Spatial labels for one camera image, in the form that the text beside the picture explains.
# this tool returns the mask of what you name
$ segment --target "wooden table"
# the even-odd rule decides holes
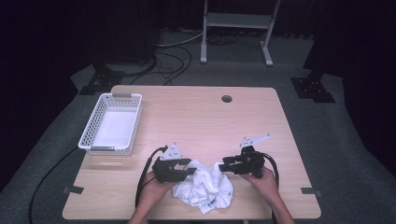
[[[116,93],[142,94],[143,112],[131,156],[86,155],[64,207],[66,219],[129,219],[134,211],[138,179],[147,158],[158,147],[176,142],[184,158],[210,167],[223,157],[240,154],[243,138],[271,137],[255,149],[271,155],[280,175],[280,194],[294,218],[318,218],[320,208],[276,91],[271,88],[116,86]],[[224,103],[224,95],[232,97]],[[269,161],[265,164],[272,169]],[[239,175],[226,173],[234,196],[226,209],[202,215],[168,192],[149,219],[199,220],[271,218],[271,210]]]

